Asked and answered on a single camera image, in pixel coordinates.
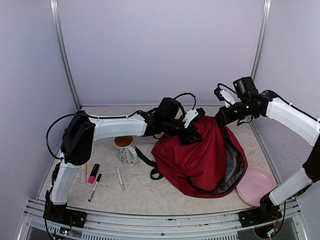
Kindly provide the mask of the beige eraser stick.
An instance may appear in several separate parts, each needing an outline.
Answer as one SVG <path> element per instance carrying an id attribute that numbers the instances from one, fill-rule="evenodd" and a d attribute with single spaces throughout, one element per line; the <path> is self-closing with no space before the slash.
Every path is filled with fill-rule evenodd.
<path id="1" fill-rule="evenodd" d="M 80 184 L 86 184 L 86 183 L 87 183 L 87 163 L 83 164 L 80 170 Z"/>

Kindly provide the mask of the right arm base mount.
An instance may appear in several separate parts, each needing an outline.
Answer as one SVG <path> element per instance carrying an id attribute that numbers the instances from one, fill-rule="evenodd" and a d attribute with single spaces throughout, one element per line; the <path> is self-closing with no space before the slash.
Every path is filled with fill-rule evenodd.
<path id="1" fill-rule="evenodd" d="M 238 213 L 242 228 L 251 227 L 283 217 L 279 205 L 274 205 L 268 195 L 260 199 L 260 206 Z"/>

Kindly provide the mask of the green white pen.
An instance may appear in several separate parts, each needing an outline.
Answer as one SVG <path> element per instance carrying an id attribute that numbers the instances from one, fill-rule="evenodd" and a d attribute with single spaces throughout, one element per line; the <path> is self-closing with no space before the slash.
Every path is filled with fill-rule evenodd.
<path id="1" fill-rule="evenodd" d="M 102 177 L 102 174 L 99 173 L 99 174 L 98 174 L 98 177 L 96 178 L 96 181 L 95 181 L 95 184 L 94 184 L 94 186 L 93 186 L 93 189 L 92 189 L 92 191 L 91 191 L 91 193 L 90 193 L 90 195 L 89 195 L 88 202 L 91 202 L 91 201 L 92 201 L 92 198 L 93 198 L 93 196 L 94 196 L 94 194 L 95 194 L 95 192 L 96 192 L 96 189 L 97 189 L 97 187 L 98 187 L 98 184 L 99 184 L 99 182 L 100 182 L 101 177 Z"/>

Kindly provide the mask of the right aluminium frame post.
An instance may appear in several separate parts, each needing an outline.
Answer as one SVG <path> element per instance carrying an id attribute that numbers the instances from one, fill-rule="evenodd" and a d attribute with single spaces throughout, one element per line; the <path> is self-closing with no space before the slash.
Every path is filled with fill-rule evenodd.
<path id="1" fill-rule="evenodd" d="M 262 11 L 262 15 L 261 15 L 261 22 L 260 22 L 260 29 L 259 29 L 259 34 L 258 34 L 258 41 L 257 41 L 253 65 L 252 65 L 252 69 L 251 69 L 251 73 L 250 73 L 253 81 L 256 80 L 261 57 L 263 54 L 263 47 L 264 47 L 265 38 L 267 35 L 268 23 L 269 23 L 270 12 L 271 12 L 271 5 L 272 5 L 272 0 L 264 0 L 263 11 Z"/>

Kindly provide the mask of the white mug with tea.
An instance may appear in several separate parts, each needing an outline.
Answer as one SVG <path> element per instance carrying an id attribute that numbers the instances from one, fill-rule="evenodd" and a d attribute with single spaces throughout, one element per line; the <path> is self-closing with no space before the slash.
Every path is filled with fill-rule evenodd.
<path id="1" fill-rule="evenodd" d="M 123 164 L 138 164 L 138 154 L 133 136 L 121 136 L 114 139 L 118 159 Z"/>

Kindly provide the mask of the red student backpack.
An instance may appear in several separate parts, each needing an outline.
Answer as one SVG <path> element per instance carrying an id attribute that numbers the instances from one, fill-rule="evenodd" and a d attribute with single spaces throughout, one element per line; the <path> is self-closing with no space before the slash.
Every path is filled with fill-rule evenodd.
<path id="1" fill-rule="evenodd" d="M 178 137 L 164 134 L 154 145 L 154 160 L 138 148 L 137 156 L 151 166 L 152 180 L 165 177 L 184 195 L 214 199 L 231 193 L 248 168 L 243 148 L 233 132 L 212 116 L 195 122 L 202 141 L 181 144 Z"/>

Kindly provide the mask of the left aluminium frame post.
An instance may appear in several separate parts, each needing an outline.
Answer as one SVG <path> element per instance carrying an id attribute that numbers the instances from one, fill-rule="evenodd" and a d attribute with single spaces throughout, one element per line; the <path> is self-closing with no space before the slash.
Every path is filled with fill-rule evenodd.
<path id="1" fill-rule="evenodd" d="M 58 47 L 61 55 L 64 72 L 65 72 L 67 84 L 71 93 L 71 98 L 73 100 L 75 108 L 77 110 L 80 110 L 82 108 L 82 104 L 76 89 L 76 85 L 72 76 L 72 71 L 71 71 L 70 63 L 67 56 L 62 23 L 60 19 L 59 5 L 57 0 L 50 0 L 50 9 L 51 9 L 51 14 L 53 18 L 53 23 L 55 26 L 55 32 L 57 36 L 57 42 L 58 42 Z"/>

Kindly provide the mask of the pink black highlighter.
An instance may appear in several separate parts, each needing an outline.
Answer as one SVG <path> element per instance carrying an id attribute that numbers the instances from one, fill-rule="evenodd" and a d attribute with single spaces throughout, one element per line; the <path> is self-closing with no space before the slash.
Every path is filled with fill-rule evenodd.
<path id="1" fill-rule="evenodd" d="M 95 182 L 99 167 L 100 167 L 100 165 L 98 163 L 94 164 L 94 166 L 91 170 L 91 173 L 89 175 L 89 178 L 88 178 L 89 184 L 93 184 Z"/>

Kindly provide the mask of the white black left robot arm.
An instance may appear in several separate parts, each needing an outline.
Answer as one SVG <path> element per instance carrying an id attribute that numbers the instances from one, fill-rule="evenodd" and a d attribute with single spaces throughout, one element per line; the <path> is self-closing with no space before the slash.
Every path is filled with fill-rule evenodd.
<path id="1" fill-rule="evenodd" d="M 52 204 L 49 212 L 63 223 L 70 218 L 70 211 L 64 207 L 78 169 L 91 158 L 94 141 L 115 137 L 150 137 L 158 134 L 177 136 L 184 145 L 202 141 L 194 122 L 205 115 L 202 108 L 193 107 L 185 111 L 176 99 L 165 97 L 159 106 L 149 110 L 137 110 L 130 115 L 99 116 L 88 115 L 84 110 L 71 113 L 71 121 L 64 130 L 58 168 L 46 193 L 46 201 Z"/>

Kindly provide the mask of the pink plate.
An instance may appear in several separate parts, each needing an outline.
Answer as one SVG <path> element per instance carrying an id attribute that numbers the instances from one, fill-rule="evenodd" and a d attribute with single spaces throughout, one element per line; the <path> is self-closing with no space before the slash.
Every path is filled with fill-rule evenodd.
<path id="1" fill-rule="evenodd" d="M 248 168 L 236 190 L 245 203 L 259 207 L 261 198 L 275 187 L 276 182 L 268 173 L 258 168 Z"/>

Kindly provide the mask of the aluminium frame post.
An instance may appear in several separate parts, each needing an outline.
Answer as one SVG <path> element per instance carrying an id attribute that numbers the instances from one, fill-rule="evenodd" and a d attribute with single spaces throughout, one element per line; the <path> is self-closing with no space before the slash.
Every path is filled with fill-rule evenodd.
<path id="1" fill-rule="evenodd" d="M 256 80 L 261 57 L 263 54 L 263 47 L 264 47 L 265 38 L 267 35 L 268 23 L 269 23 L 270 12 L 271 12 L 271 5 L 272 5 L 272 0 L 264 0 L 263 11 L 262 11 L 262 15 L 261 15 L 261 22 L 260 22 L 260 29 L 259 29 L 259 34 L 258 34 L 258 41 L 257 41 L 253 65 L 252 65 L 252 69 L 251 69 L 251 73 L 250 73 L 253 81 Z"/>
<path id="2" fill-rule="evenodd" d="M 57 36 L 57 42 L 58 42 L 58 47 L 61 55 L 64 72 L 65 72 L 67 84 L 71 93 L 71 98 L 73 100 L 75 108 L 77 110 L 80 110 L 82 108 L 82 104 L 76 89 L 76 85 L 72 76 L 72 71 L 71 71 L 70 63 L 67 56 L 62 23 L 60 19 L 59 5 L 57 0 L 50 0 L 50 9 L 51 9 L 51 14 L 53 18 L 53 23 L 55 26 L 55 32 Z"/>

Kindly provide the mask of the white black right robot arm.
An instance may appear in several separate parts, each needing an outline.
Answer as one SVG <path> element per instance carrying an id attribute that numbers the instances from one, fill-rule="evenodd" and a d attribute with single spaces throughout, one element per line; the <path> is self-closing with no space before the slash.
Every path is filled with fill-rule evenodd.
<path id="1" fill-rule="evenodd" d="M 233 88 L 218 83 L 213 93 L 224 102 L 215 115 L 221 125 L 233 122 L 241 125 L 246 117 L 265 117 L 291 130 L 312 148 L 302 167 L 261 199 L 262 206 L 257 208 L 255 216 L 266 222 L 275 214 L 275 206 L 320 180 L 320 121 L 273 90 L 259 92 L 250 76 L 235 80 Z"/>

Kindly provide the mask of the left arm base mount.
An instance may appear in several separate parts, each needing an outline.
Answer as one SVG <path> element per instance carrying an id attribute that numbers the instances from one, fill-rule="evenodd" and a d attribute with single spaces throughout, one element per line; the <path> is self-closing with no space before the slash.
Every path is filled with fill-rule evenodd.
<path id="1" fill-rule="evenodd" d="M 53 204 L 49 197 L 45 200 L 44 214 L 45 220 L 67 225 L 70 227 L 84 228 L 87 219 L 87 213 L 84 211 L 67 208 L 67 204 Z"/>

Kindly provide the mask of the small white marker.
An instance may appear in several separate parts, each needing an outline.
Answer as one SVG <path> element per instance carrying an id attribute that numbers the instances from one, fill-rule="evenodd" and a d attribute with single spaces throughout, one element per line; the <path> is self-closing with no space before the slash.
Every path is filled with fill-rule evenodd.
<path id="1" fill-rule="evenodd" d="M 125 189 L 125 185 L 124 185 L 122 174 L 121 174 L 121 171 L 120 171 L 119 167 L 116 167 L 116 174 L 117 174 L 117 177 L 118 177 L 118 180 L 119 180 L 119 184 L 120 184 L 121 190 L 125 191 L 126 189 Z"/>

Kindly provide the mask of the aluminium front rail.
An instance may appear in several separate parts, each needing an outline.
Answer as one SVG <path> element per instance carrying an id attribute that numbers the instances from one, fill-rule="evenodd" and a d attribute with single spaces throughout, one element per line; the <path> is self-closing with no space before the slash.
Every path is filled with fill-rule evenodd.
<path id="1" fill-rule="evenodd" d="M 32 228 L 44 231 L 43 200 L 29 199 L 25 207 L 15 240 L 27 240 Z M 271 224 L 242 227 L 241 210 L 195 215 L 135 215 L 69 207 L 87 213 L 83 228 L 71 228 L 66 240 L 236 240 L 242 231 Z M 310 240 L 297 201 L 286 202 L 285 220 L 280 232 L 272 240 Z"/>

